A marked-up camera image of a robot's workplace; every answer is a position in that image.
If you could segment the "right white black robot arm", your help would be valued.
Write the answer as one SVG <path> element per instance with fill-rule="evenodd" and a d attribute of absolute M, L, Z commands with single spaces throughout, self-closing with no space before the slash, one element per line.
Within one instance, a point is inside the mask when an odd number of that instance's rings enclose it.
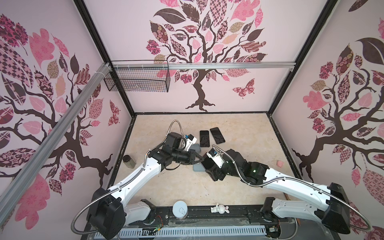
<path fill-rule="evenodd" d="M 217 146 L 204 155 L 203 166 L 215 182 L 232 176 L 249 187 L 272 189 L 297 198 L 291 203 L 274 197 L 266 198 L 262 214 L 269 221 L 307 219 L 345 235 L 350 234 L 352 229 L 362 232 L 373 230 L 369 220 L 350 204 L 344 188 L 339 184 L 325 186 L 309 183 L 265 164 L 247 162 L 240 153 L 232 149 L 223 151 Z"/>

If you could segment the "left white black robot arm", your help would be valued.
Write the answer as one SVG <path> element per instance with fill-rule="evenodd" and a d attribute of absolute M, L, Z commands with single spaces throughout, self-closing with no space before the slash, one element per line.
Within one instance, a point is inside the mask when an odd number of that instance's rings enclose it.
<path fill-rule="evenodd" d="M 197 138 L 193 135 L 174 133 L 168 130 L 164 140 L 147 151 L 144 162 L 128 177 L 108 189 L 94 192 L 92 201 L 83 207 L 71 222 L 71 231 L 76 235 L 100 233 L 105 239 L 113 239 L 126 225 L 129 215 L 125 212 L 132 197 L 153 177 L 171 163 L 193 165 L 203 158 L 192 149 Z M 76 229 L 76 221 L 84 212 L 93 227 L 91 231 Z"/>

